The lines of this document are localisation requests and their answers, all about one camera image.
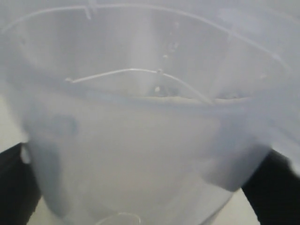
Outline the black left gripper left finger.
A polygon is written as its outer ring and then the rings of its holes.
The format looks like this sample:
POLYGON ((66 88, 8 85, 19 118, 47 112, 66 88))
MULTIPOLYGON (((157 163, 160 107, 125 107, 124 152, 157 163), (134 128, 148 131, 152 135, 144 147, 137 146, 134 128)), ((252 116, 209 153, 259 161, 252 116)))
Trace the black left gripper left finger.
POLYGON ((22 144, 0 154, 0 223, 26 225, 41 193, 31 167, 21 160, 22 144))

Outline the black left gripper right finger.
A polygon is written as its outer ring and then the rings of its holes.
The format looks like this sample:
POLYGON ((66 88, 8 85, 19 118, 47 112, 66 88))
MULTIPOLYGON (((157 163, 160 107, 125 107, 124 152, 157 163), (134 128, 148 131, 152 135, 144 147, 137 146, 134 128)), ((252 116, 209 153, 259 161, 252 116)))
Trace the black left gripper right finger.
POLYGON ((300 224, 300 179, 281 154, 270 152, 242 190, 260 224, 300 224))

